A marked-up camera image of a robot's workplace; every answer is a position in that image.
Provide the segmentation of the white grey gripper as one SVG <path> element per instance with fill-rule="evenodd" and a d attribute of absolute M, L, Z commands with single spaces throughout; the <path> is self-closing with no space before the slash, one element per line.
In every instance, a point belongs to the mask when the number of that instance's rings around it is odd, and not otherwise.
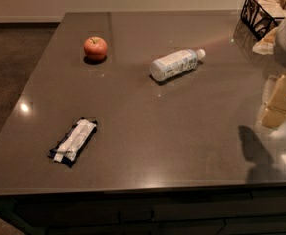
<path fill-rule="evenodd" d="M 280 23 L 274 44 L 275 60 L 286 67 L 286 17 Z M 286 121 L 286 72 L 280 76 L 271 75 L 265 84 L 259 124 L 278 129 Z"/>

